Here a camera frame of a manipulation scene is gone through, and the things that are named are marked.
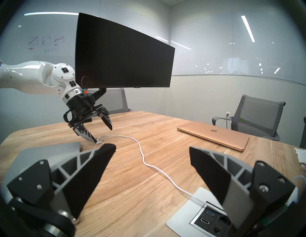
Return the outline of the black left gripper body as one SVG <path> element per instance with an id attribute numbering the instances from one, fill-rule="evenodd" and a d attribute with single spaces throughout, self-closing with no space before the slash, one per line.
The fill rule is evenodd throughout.
<path id="1" fill-rule="evenodd" d="M 102 104 L 95 106 L 94 94 L 78 94 L 68 101 L 69 110 L 63 118 L 70 128 L 78 122 L 83 122 L 91 115 L 97 114 L 99 108 L 105 108 Z"/>

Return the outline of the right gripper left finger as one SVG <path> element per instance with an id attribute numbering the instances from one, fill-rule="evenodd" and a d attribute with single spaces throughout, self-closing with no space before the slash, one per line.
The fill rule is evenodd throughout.
<path id="1" fill-rule="evenodd" d="M 80 143 L 27 148 L 7 172 L 7 204 L 67 212 L 76 221 L 116 151 L 114 144 L 80 152 Z"/>

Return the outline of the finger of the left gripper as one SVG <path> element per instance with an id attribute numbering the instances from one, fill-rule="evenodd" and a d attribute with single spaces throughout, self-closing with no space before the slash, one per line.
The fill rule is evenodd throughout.
<path id="1" fill-rule="evenodd" d="M 105 123 L 105 125 L 110 129 L 112 130 L 113 127 L 112 127 L 112 122 L 111 122 L 111 119 L 109 117 L 109 112 L 106 108 L 99 108 L 97 110 L 97 116 L 99 116 L 102 121 Z"/>
<path id="2" fill-rule="evenodd" d="M 83 139 L 98 144 L 98 141 L 92 136 L 92 134 L 85 128 L 83 122 L 78 122 L 73 126 L 73 131 L 81 136 Z"/>

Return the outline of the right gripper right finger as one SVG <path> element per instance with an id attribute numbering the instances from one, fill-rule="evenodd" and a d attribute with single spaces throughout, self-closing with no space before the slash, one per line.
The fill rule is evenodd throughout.
<path id="1" fill-rule="evenodd" d="M 255 230 L 260 220 L 286 209 L 295 185 L 264 161 L 254 167 L 241 160 L 189 147 L 195 168 L 231 221 L 230 230 Z"/>

